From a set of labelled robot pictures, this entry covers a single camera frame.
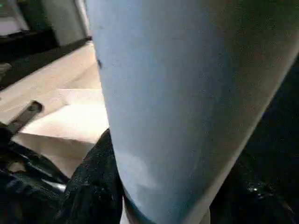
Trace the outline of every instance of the white pipe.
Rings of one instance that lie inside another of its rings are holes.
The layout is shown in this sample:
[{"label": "white pipe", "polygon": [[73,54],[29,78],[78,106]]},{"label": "white pipe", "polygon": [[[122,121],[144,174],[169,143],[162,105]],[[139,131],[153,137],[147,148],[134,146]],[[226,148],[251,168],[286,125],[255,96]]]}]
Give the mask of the white pipe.
[{"label": "white pipe", "polygon": [[299,2],[89,0],[139,223],[198,224],[299,50]]}]

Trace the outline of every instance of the white wall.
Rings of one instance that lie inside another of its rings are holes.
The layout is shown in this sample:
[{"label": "white wall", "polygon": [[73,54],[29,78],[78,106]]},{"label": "white wall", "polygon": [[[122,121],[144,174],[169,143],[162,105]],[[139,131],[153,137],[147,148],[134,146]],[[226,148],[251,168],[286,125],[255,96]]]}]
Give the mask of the white wall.
[{"label": "white wall", "polygon": [[86,38],[74,0],[42,0],[60,46]]}]

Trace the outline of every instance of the black fabric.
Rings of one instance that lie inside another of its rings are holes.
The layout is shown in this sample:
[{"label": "black fabric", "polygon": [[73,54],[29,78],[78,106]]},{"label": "black fabric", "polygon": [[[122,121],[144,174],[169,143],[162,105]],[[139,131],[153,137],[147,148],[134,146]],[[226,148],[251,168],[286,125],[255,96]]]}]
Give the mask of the black fabric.
[{"label": "black fabric", "polygon": [[298,96],[299,59],[213,201],[212,224],[298,223]]},{"label": "black fabric", "polygon": [[122,195],[110,131],[107,130],[67,184],[53,223],[119,224]]}]

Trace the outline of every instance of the blurry object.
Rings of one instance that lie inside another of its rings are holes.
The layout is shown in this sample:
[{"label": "blurry object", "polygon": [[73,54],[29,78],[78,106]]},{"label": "blurry object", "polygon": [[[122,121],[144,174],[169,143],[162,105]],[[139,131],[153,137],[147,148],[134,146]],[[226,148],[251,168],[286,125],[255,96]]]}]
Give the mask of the blurry object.
[{"label": "blurry object", "polygon": [[[50,160],[11,141],[41,111],[42,105],[34,101],[10,124],[0,123],[1,223],[47,223],[68,182]],[[16,163],[19,169],[13,172]]]},{"label": "blurry object", "polygon": [[213,224],[297,224],[298,217],[275,186],[261,180],[246,153],[211,205]]},{"label": "blurry object", "polygon": [[14,0],[3,0],[0,4],[0,36],[29,30],[24,17]]},{"label": "blurry object", "polygon": [[40,0],[18,0],[18,6],[31,31],[51,29]]},{"label": "blurry object", "polygon": [[42,0],[42,3],[60,46],[87,38],[74,0]]},{"label": "blurry object", "polygon": [[0,62],[10,63],[13,69],[15,69],[15,61],[19,60],[19,62],[25,63],[30,68],[32,64],[28,64],[27,59],[30,55],[49,51],[57,47],[58,43],[51,29],[9,35],[5,38],[0,38]]},{"label": "blurry object", "polygon": [[0,81],[5,76],[6,72],[10,69],[11,69],[11,65],[9,63],[0,64]]},{"label": "blurry object", "polygon": [[40,103],[33,101],[8,125],[1,125],[0,141],[2,143],[8,143],[15,134],[17,134],[31,119],[33,119],[42,110],[43,106]]},{"label": "blurry object", "polygon": [[87,11],[86,11],[86,2],[85,0],[75,0],[75,4],[79,13],[79,16],[82,21],[83,25],[83,30],[85,32],[85,35],[87,37],[92,36],[91,31],[90,31],[90,24],[89,24],[89,19],[87,16]]}]

